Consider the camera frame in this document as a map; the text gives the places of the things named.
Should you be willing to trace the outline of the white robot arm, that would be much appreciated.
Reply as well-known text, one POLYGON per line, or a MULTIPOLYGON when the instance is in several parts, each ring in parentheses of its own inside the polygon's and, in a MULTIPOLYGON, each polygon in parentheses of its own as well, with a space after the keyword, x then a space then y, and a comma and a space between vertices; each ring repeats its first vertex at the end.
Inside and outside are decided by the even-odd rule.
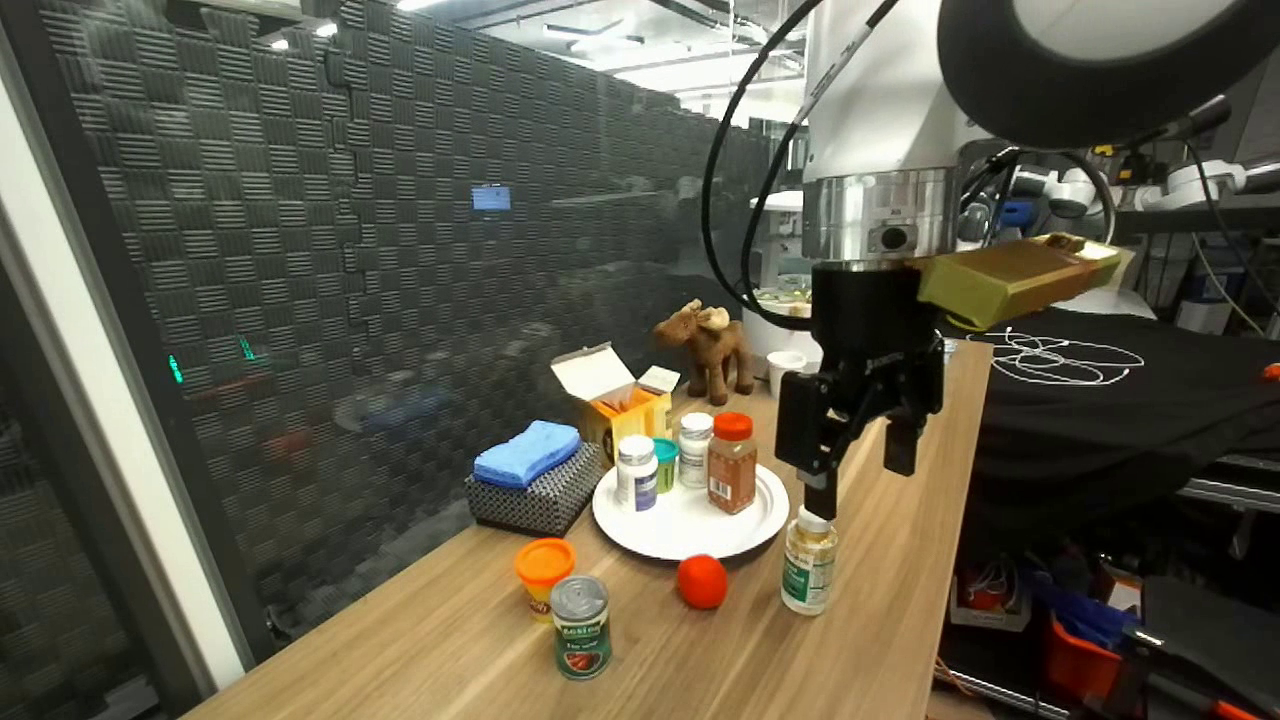
POLYGON ((790 29, 820 363, 785 380, 775 455, 830 520, 848 445, 881 419, 885 466, 908 475, 945 403, 920 264, 954 249, 959 148, 1142 142, 1261 64, 1280 0, 802 0, 790 29))

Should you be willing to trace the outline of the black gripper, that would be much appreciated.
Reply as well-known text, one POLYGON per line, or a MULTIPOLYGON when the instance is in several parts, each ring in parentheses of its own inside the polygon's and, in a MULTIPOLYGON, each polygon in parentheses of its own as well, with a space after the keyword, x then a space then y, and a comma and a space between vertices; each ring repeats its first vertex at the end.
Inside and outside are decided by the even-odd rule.
POLYGON ((837 515, 837 466, 872 419, 888 419, 885 469, 916 472, 916 442, 945 403, 936 307, 916 292, 916 269, 820 264, 812 274, 820 369, 785 377, 775 455, 802 469, 803 507, 820 520, 837 515))

